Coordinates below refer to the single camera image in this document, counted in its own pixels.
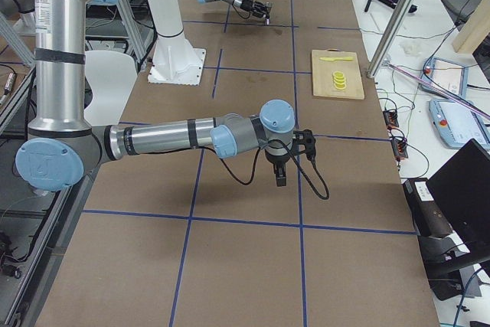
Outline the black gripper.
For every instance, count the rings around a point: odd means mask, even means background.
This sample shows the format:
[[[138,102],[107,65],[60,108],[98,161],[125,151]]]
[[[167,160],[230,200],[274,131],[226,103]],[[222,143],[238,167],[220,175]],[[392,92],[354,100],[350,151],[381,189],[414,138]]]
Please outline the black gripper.
[[[241,3],[241,9],[250,12],[256,18],[267,18],[272,7],[272,2],[262,3],[255,0],[242,0]]]
[[[290,159],[288,150],[291,148],[291,141],[284,142],[281,139],[271,139],[265,148],[266,158],[273,164],[277,187],[287,185],[286,163]]]

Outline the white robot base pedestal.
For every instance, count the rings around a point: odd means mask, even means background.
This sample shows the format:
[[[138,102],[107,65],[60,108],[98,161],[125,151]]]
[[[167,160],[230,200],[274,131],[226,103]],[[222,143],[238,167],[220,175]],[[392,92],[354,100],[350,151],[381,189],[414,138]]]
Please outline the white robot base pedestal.
[[[194,48],[185,37],[178,0],[148,0],[157,41],[150,83],[197,86],[206,50]]]

